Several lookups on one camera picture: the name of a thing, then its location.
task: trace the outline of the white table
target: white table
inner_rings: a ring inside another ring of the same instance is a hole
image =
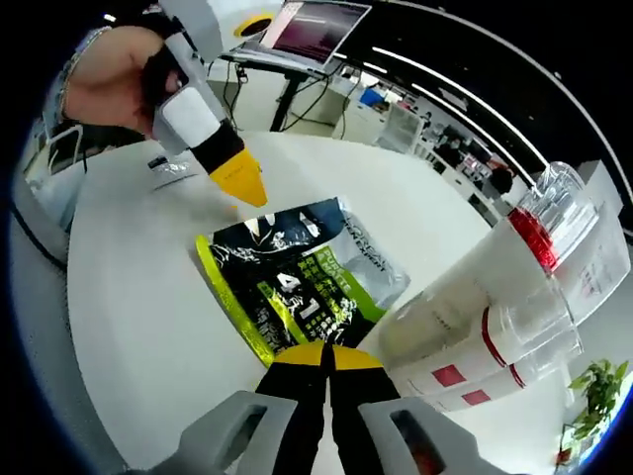
[[[489,230],[419,158],[332,139],[243,136],[261,162],[269,197],[262,209],[222,194],[201,168],[199,176],[152,191],[146,164],[161,154],[155,142],[89,161],[70,236],[70,323],[88,393],[132,467],[171,454],[187,425],[234,391],[254,389],[264,374],[196,267],[197,234],[344,195],[411,278],[398,306]],[[362,347],[376,352],[375,331]],[[481,409],[488,418],[494,413]],[[462,419],[473,433],[484,432],[483,444],[521,443],[520,434],[504,438],[511,417],[493,417],[485,427]],[[315,473],[342,473],[333,445],[325,445],[326,460],[317,457]],[[531,446],[522,450],[532,453]]]

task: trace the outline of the potted plant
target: potted plant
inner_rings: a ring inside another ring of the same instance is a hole
[[[581,440],[596,435],[600,424],[610,418],[627,366],[628,361],[615,367],[602,359],[590,364],[583,374],[572,381],[569,387],[583,390],[583,395],[587,398],[587,407],[574,420],[574,439]]]

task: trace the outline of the black ceiling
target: black ceiling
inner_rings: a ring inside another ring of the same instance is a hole
[[[384,67],[386,78],[410,89],[437,81],[419,69],[372,51],[378,47],[422,63],[469,89],[499,111],[548,161],[572,165],[603,159],[626,210],[620,218],[633,229],[633,204],[611,157],[572,101],[544,74],[499,42],[443,16],[388,2],[356,1],[372,11],[341,52],[357,63]],[[436,1],[442,7],[525,51],[563,84],[588,110],[612,145],[625,173],[633,177],[627,126],[632,126],[631,39],[627,20],[615,6],[567,2]],[[488,112],[469,103],[469,117],[507,145],[528,171],[542,164]]]

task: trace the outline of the red label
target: red label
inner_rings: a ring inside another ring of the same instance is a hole
[[[473,391],[472,393],[463,394],[462,398],[471,406],[477,406],[478,404],[482,404],[491,399],[490,396],[482,389]]]
[[[466,378],[459,372],[454,364],[436,369],[431,374],[435,376],[435,379],[439,381],[439,384],[444,387],[466,381]]]

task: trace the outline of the plastic container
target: plastic container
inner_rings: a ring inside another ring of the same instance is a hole
[[[615,213],[605,204],[598,214],[597,224],[554,272],[577,324],[602,305],[631,271]]]
[[[468,337],[429,356],[394,369],[420,394],[433,394],[479,381],[575,327],[555,279],[517,305],[492,305],[472,325]]]
[[[432,395],[420,394],[409,383],[408,393],[420,396],[440,412],[459,411],[521,391],[583,352],[575,330],[560,333],[516,363],[489,377]]]
[[[511,306],[545,287],[597,222],[583,187],[569,165],[551,164],[507,219],[383,326],[386,366],[451,346],[487,307]]]

